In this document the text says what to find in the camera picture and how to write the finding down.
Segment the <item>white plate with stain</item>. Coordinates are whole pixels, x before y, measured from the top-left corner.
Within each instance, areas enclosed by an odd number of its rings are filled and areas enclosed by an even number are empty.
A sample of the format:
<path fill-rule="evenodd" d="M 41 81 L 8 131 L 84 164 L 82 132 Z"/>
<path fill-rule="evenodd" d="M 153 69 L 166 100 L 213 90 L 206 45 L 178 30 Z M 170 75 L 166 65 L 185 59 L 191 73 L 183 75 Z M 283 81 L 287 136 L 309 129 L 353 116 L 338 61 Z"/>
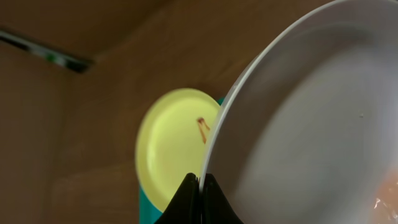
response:
<path fill-rule="evenodd" d="M 396 223 L 397 2 L 332 1 L 222 104 L 203 165 L 243 223 Z"/>

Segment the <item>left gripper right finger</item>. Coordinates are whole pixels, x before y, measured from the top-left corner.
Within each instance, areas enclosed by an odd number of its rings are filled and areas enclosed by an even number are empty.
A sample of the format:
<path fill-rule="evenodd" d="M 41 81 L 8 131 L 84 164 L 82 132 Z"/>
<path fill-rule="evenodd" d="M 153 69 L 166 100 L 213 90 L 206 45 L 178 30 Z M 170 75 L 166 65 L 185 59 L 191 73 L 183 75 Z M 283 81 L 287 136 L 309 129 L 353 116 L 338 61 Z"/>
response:
<path fill-rule="evenodd" d="M 201 198 L 202 223 L 243 224 L 212 174 L 206 174 L 205 176 Z"/>

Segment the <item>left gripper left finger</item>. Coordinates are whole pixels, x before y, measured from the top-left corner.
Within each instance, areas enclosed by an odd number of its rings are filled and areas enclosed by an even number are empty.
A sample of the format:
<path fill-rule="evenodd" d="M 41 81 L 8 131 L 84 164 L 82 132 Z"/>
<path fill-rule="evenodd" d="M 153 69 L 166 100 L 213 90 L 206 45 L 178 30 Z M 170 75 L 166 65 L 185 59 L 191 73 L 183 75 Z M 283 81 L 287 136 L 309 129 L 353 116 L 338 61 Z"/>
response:
<path fill-rule="evenodd" d="M 197 177 L 193 173 L 188 173 L 155 224 L 198 224 L 198 206 Z"/>

